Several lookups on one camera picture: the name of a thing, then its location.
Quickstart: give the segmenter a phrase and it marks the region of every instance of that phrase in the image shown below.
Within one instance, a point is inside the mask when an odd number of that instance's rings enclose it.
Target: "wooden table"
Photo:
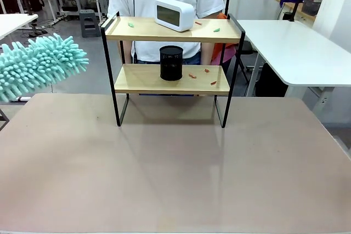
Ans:
[[[316,16],[311,16],[306,14],[305,12],[302,12],[302,5],[303,3],[300,3],[298,5],[297,11],[296,11],[296,16],[295,19],[304,23],[305,25],[309,26],[309,27],[313,27],[314,21],[316,20]],[[293,9],[295,7],[295,3],[291,3],[291,2],[285,2],[284,3],[284,12],[292,12]]]
[[[118,128],[110,96],[35,95],[0,133],[0,230],[349,231],[351,161],[305,105],[232,104],[222,129],[213,98],[131,96]]]

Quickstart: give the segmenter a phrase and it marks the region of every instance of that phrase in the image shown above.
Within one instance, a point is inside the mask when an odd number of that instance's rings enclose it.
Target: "black stool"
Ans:
[[[92,20],[92,24],[86,25],[86,20]],[[93,37],[100,37],[101,32],[98,24],[97,17],[95,16],[95,11],[92,9],[86,9],[79,11],[79,20],[81,22],[82,37],[87,38],[89,35]]]

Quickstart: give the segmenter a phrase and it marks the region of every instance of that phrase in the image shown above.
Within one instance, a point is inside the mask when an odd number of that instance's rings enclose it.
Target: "wooden shelf board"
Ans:
[[[159,65],[124,64],[115,83],[116,93],[228,95],[229,85],[222,67],[183,65],[183,78],[161,79]]]
[[[295,3],[291,3],[291,2],[285,2],[284,5],[286,5],[287,7],[291,8],[291,9],[294,9],[294,7],[295,7]],[[298,5],[297,13],[302,15],[306,19],[309,19],[311,21],[315,21],[316,20],[316,16],[311,16],[311,15],[306,14],[305,12],[302,12],[302,5],[303,5],[303,3],[300,3]]]
[[[191,30],[177,32],[155,23],[153,18],[118,17],[106,32],[108,40],[239,43],[241,32],[226,19],[197,19]]]

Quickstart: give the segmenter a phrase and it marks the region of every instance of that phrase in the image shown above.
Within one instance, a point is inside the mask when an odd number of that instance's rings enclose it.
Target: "jeans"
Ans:
[[[135,64],[160,64],[158,61],[142,61],[142,60],[134,60]],[[183,59],[183,65],[200,65],[201,64],[201,52],[195,54],[195,56]]]

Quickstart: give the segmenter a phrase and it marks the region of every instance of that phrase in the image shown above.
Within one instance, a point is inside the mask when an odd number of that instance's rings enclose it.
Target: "black metal leg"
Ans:
[[[109,26],[111,26],[114,19],[108,19],[108,20],[109,20],[109,22],[107,23],[107,25],[101,27],[101,36],[103,38],[107,72],[109,74],[111,95],[112,95],[112,100],[114,102],[116,122],[117,122],[117,125],[120,127],[122,125],[122,122],[123,122],[124,114],[126,113],[126,108],[127,108],[128,102],[129,102],[129,94],[127,94],[127,98],[126,98],[126,101],[124,102],[123,110],[122,110],[121,117],[120,117],[119,112],[118,112],[117,98],[116,98],[116,92],[115,92],[115,80],[114,80],[114,77],[112,74],[109,47],[107,45],[107,39],[106,39],[106,33],[105,33],[105,28],[108,28]]]
[[[5,113],[0,109],[0,121],[5,122],[2,126],[0,126],[0,131],[9,123],[9,118],[5,115]]]
[[[246,73],[245,73],[245,65],[242,63],[241,59],[239,60],[239,66],[240,66],[241,72],[242,72],[242,74],[243,74],[243,76],[244,76],[244,78],[246,80],[246,83],[249,83],[250,81],[247,78]]]
[[[225,53],[225,43],[222,45],[222,52],[220,54],[220,62],[219,62],[220,66],[223,66],[224,53]],[[214,101],[217,101],[217,95],[214,96]]]
[[[245,40],[245,35],[246,35],[245,30],[242,28],[242,26],[238,23],[238,21],[232,15],[228,15],[228,19],[232,19],[232,21],[235,23],[235,25],[239,28],[239,30],[241,31],[241,37],[240,37],[240,42],[239,42],[239,49],[236,51],[236,60],[235,60],[235,65],[234,65],[234,71],[233,71],[233,76],[232,76],[232,79],[231,79],[231,84],[230,84],[230,89],[229,89],[229,94],[228,94],[228,100],[227,100],[227,105],[225,107],[225,112],[224,112],[223,119],[222,119],[221,114],[220,114],[220,108],[219,108],[219,105],[218,105],[218,102],[217,102],[217,97],[214,98],[214,103],[216,105],[219,121],[220,121],[220,124],[221,124],[222,128],[225,128],[225,126],[227,124],[231,98],[233,96],[237,70],[239,68],[239,64],[240,64],[240,61],[241,61],[242,47],[244,46],[244,40]]]

